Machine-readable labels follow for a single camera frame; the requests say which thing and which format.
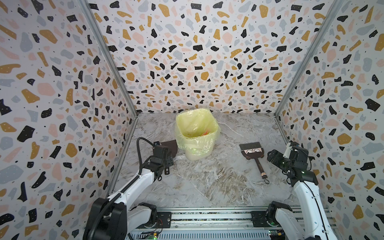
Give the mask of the bin with yellow bag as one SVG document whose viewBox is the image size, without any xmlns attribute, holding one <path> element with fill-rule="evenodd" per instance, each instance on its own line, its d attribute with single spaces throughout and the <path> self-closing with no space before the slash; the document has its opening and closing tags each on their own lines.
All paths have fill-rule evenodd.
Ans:
<svg viewBox="0 0 384 240">
<path fill-rule="evenodd" d="M 221 128 L 208 109 L 190 110 L 176 116 L 177 145 L 190 161 L 211 155 L 220 133 Z"/>
</svg>

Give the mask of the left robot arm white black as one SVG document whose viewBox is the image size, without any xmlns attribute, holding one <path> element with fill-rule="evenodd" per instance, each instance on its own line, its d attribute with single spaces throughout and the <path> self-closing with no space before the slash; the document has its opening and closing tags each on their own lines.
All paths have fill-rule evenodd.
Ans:
<svg viewBox="0 0 384 240">
<path fill-rule="evenodd" d="M 176 141 L 155 142 L 152 149 L 152 155 L 141 162 L 138 173 L 128 183 L 92 204 L 83 235 L 85 240 L 124 240 L 141 225 L 156 225 L 155 205 L 140 203 L 134 207 L 133 203 L 147 187 L 170 173 L 178 146 Z"/>
</svg>

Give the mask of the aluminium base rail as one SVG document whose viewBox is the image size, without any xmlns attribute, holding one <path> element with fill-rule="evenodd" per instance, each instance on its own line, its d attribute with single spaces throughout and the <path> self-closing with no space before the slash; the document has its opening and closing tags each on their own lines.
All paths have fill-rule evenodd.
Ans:
<svg viewBox="0 0 384 240">
<path fill-rule="evenodd" d="M 287 239 L 335 240 L 327 211 L 319 205 L 268 207 L 157 209 L 140 203 L 130 210 L 123 203 L 96 201 L 85 240 L 125 239 Z"/>
</svg>

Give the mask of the brown cartoon face brush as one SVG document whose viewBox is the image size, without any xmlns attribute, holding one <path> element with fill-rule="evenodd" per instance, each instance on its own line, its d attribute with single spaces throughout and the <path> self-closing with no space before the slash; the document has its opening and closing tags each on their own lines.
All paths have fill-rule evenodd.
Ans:
<svg viewBox="0 0 384 240">
<path fill-rule="evenodd" d="M 242 155 L 247 160 L 251 160 L 251 159 L 255 160 L 262 179 L 264 180 L 265 184 L 268 185 L 270 181 L 268 180 L 268 176 L 259 161 L 260 158 L 264 157 L 264 153 L 265 153 L 261 143 L 254 142 L 254 143 L 239 144 L 239 147 L 241 149 Z"/>
</svg>

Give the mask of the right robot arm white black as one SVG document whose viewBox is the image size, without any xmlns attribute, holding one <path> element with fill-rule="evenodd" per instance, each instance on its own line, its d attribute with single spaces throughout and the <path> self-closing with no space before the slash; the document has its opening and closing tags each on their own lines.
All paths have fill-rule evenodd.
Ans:
<svg viewBox="0 0 384 240">
<path fill-rule="evenodd" d="M 308 169 L 311 163 L 309 151 L 296 142 L 290 142 L 283 154 L 277 150 L 268 152 L 267 160 L 287 176 L 299 200 L 304 227 L 289 205 L 276 201 L 271 202 L 267 209 L 267 223 L 271 227 L 281 227 L 287 240 L 336 240 L 320 198 L 317 177 Z"/>
</svg>

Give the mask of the brown dustpan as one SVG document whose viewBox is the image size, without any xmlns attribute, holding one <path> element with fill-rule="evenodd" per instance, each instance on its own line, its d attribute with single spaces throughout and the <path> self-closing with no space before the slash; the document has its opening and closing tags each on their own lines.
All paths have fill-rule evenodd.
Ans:
<svg viewBox="0 0 384 240">
<path fill-rule="evenodd" d="M 178 153 L 178 145 L 176 140 L 171 140 L 167 142 L 161 142 L 162 146 L 166 146 L 169 148 L 171 152 L 172 158 L 174 159 Z"/>
</svg>

